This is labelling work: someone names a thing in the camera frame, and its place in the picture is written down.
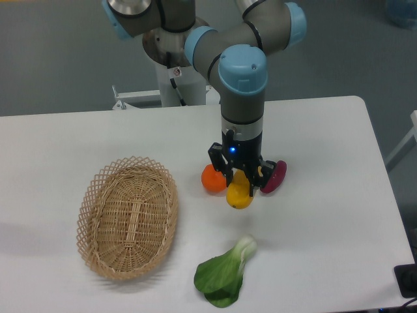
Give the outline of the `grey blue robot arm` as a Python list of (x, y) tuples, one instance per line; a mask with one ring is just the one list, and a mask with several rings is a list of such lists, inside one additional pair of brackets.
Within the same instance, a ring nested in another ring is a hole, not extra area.
[(220, 96), (222, 141), (208, 154), (227, 183), (235, 170), (248, 179), (249, 193), (275, 191), (286, 174), (282, 161), (261, 154), (266, 58), (306, 35), (304, 11), (283, 1), (237, 1), (242, 23), (225, 32), (195, 14), (194, 1), (103, 1), (120, 38), (142, 36), (143, 47), (166, 69), (190, 67)]

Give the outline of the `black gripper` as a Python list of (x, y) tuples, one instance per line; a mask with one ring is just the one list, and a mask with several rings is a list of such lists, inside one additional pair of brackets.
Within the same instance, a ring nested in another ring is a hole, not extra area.
[(262, 135), (261, 132), (250, 140), (240, 141), (222, 133), (222, 145), (214, 142), (208, 150), (214, 169), (222, 173), (227, 186), (233, 180), (233, 168), (244, 171), (250, 182), (251, 197), (253, 197), (256, 188), (260, 189), (266, 186), (276, 167), (276, 162), (260, 161)]

